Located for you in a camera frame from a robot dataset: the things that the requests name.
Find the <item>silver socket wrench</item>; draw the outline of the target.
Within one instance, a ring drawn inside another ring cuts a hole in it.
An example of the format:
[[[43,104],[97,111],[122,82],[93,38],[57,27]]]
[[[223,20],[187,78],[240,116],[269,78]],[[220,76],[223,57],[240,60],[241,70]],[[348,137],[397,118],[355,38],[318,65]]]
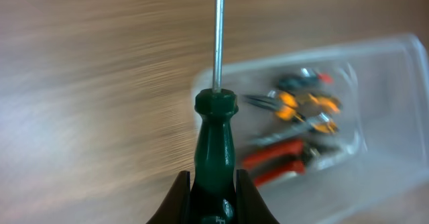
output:
[[[319,115],[310,117],[303,122],[295,123],[289,128],[286,128],[277,133],[271,133],[263,137],[254,138],[250,141],[250,143],[255,144],[257,146],[272,145],[282,140],[296,137],[300,134],[310,131],[311,129],[315,129],[317,125],[325,125],[328,127],[331,122],[331,116],[327,115],[326,113],[320,113]]]

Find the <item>orange black pliers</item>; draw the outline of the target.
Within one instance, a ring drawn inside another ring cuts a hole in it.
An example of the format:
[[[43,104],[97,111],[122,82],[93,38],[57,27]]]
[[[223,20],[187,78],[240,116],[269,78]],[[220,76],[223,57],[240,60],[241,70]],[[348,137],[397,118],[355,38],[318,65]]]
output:
[[[341,101],[323,91],[275,91],[273,95],[244,95],[250,105],[271,111],[278,119],[292,123],[303,123],[319,113],[330,116],[339,114]]]

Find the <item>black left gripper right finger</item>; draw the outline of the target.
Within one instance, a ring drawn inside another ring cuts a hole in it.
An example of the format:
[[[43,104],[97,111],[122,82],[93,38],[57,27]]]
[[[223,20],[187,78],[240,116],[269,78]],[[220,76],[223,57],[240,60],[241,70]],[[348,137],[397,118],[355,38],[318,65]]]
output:
[[[244,169],[236,171],[236,196],[238,224],[280,224]]]

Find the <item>green handled screwdriver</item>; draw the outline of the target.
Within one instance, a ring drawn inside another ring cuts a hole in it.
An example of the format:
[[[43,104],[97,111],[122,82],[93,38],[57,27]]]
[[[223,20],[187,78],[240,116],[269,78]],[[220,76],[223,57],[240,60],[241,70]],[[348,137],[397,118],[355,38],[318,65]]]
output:
[[[237,96],[221,87],[225,0],[215,3],[212,87],[197,94],[195,111],[202,123],[194,155],[195,179],[190,192],[191,223],[233,223],[235,148],[231,118],[238,112]]]

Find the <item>black red screwdriver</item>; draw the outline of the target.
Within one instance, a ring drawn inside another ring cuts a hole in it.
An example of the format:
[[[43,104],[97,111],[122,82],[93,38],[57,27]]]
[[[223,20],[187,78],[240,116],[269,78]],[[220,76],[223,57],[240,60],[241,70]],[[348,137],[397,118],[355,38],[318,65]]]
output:
[[[278,78],[276,87],[282,91],[295,91],[333,83],[332,77],[311,68],[301,68],[299,73],[287,73]]]

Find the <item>red handled snips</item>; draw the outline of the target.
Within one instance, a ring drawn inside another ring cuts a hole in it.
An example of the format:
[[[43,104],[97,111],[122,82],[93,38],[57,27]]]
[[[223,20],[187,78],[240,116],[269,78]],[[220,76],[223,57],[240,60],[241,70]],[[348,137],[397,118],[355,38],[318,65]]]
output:
[[[328,146],[296,138],[262,147],[260,150],[246,156],[241,164],[244,169],[252,170],[274,160],[280,162],[277,166],[270,167],[253,178],[254,185],[259,187],[285,174],[303,175],[313,162],[329,154],[335,154],[340,150],[341,148],[337,146]]]

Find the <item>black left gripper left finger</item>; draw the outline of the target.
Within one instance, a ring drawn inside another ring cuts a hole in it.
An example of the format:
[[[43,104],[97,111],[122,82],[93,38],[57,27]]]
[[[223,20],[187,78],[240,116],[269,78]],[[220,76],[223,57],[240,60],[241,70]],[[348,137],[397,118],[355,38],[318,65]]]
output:
[[[183,170],[147,224],[188,224],[189,202],[190,173]]]

